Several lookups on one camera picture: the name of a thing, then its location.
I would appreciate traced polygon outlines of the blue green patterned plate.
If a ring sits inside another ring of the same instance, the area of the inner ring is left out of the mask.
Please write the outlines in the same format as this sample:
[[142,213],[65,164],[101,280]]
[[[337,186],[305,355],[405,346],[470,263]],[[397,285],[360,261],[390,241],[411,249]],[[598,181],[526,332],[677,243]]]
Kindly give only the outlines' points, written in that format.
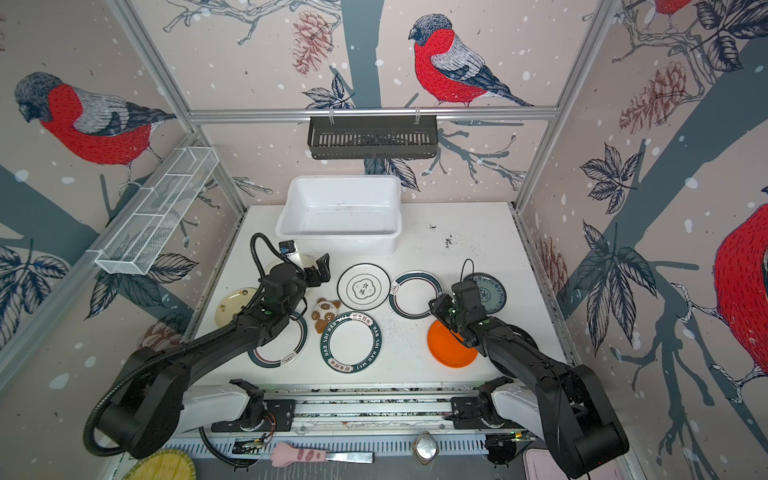
[[507,302],[507,292],[503,284],[494,276],[474,272],[464,278],[465,281],[473,281],[480,293],[481,303],[488,315],[500,312]]

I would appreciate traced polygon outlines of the black plate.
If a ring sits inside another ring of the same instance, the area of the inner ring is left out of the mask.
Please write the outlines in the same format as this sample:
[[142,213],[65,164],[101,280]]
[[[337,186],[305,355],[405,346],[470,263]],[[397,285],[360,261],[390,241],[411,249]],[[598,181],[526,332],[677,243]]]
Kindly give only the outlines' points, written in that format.
[[538,345],[527,331],[515,325],[506,325],[503,334],[508,345],[507,350],[518,362],[533,364],[539,359]]

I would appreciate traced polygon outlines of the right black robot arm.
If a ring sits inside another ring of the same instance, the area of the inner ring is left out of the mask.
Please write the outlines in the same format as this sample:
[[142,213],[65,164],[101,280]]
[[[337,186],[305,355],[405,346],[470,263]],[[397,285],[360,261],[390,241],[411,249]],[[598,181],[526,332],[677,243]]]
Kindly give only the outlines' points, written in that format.
[[543,354],[526,340],[526,331],[488,315],[475,282],[455,283],[429,308],[463,346],[533,393],[538,437],[568,477],[581,477],[629,451],[625,430],[594,371]]

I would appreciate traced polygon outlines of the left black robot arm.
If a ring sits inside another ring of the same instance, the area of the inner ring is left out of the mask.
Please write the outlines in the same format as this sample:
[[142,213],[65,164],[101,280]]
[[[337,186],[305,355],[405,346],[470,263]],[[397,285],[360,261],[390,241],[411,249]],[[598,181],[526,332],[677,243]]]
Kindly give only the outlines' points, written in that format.
[[97,457],[129,453],[139,459],[155,453],[179,430],[190,386],[277,338],[307,289],[330,279],[329,254],[305,269],[286,261],[262,278],[251,302],[226,326],[162,353],[135,351],[85,422],[86,450]]

